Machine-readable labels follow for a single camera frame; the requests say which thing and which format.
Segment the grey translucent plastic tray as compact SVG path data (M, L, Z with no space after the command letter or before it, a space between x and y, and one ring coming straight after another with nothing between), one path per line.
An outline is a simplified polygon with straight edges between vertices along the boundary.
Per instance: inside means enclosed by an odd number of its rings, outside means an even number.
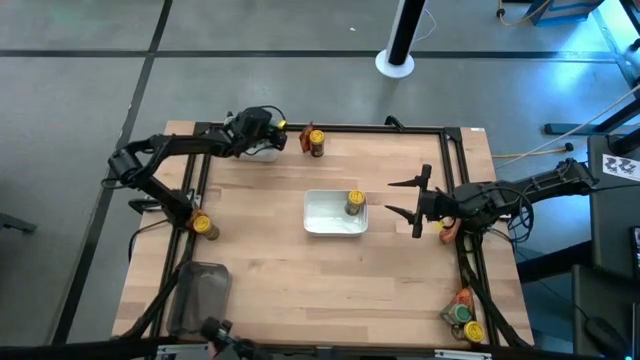
M195 337L208 318L226 319L232 276L223 264L187 262L180 270L166 322L169 335Z

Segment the black desk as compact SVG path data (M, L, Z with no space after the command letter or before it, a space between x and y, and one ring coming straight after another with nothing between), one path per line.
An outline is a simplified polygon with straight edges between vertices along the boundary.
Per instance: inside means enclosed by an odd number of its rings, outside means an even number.
M633 305L640 304L632 241L632 229L640 227L640 178L622 176L621 161L609 149L614 141L607 136L591 136L587 142L589 167L599 179L601 190L590 196L592 264L571 269L573 302L578 306L574 311L573 351L583 356L600 355L584 333L587 316L605 319L631 343ZM640 177L640 148L625 158L636 162L632 170Z

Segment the blue board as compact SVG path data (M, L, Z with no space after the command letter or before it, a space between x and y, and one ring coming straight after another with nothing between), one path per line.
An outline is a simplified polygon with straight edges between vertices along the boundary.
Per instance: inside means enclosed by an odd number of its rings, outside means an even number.
M527 11L534 26L586 21L604 0L533 0Z

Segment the black computer mouse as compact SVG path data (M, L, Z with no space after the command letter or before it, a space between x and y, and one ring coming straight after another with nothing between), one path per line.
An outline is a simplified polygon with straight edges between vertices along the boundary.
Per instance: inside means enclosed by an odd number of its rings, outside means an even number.
M588 317L584 323L584 332L602 355L607 357L627 356L627 342L605 319Z

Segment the grey stand foot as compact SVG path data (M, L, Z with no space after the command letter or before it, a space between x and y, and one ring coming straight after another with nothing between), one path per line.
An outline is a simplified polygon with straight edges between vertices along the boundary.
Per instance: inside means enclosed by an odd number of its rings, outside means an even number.
M37 226L33 223L0 212L0 229L14 229L22 233L34 233Z

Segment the black stand base bar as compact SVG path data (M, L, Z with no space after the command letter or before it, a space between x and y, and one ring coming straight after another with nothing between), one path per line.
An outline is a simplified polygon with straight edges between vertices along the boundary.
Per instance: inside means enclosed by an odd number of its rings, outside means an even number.
M640 115L640 98L633 100L599 124L547 123L543 126L543 133L545 135L569 134L577 136L611 133L638 115Z

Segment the black metal table frame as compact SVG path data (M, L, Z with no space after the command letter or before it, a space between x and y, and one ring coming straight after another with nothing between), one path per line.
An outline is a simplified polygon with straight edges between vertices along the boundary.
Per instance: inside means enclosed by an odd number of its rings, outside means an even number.
M417 192L403 186L423 164L446 188L495 176L480 129L331 125L325 153L304 154L291 132L271 164L173 156L157 177L171 188L191 173L202 206L220 228L198 239L193 257L231 275L225 316L236 334L269 345L458 348L440 310L460 289L452 245L434 224L413 238L394 213ZM368 227L358 237L309 235L303 224L311 190L365 192Z

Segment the black and white pole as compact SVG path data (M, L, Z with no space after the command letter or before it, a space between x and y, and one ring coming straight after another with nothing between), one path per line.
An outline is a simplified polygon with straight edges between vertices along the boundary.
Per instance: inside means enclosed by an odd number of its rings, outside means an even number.
M375 57L379 73L391 79L408 77L415 68L411 56L416 32L428 0L399 0L386 47Z

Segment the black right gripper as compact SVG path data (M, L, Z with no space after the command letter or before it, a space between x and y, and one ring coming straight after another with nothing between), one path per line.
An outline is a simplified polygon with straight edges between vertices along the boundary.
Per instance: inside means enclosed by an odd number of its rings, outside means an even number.
M423 231L423 219L437 221L444 217L466 219L471 218L475 210L468 202L456 200L446 193L431 191L428 182L432 166L423 164L419 175L412 179L389 183L391 187L418 187L419 194L416 211L386 205L386 208L403 217L409 224L413 224L412 237L420 238Z

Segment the white plastic bin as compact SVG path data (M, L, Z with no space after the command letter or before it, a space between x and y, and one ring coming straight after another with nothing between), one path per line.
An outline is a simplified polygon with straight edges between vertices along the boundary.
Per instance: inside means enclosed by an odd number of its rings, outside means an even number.
M304 196L303 227L316 237L358 237L369 227L367 201L355 216L345 212L352 190L309 190Z
M268 141L263 141L242 152L236 161L272 163L279 159L281 151Z

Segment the white paper with black marks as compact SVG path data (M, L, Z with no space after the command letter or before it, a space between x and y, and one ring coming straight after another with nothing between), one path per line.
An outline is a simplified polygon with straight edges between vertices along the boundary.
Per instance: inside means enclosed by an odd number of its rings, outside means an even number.
M603 154L602 172L607 175L640 182L640 161Z

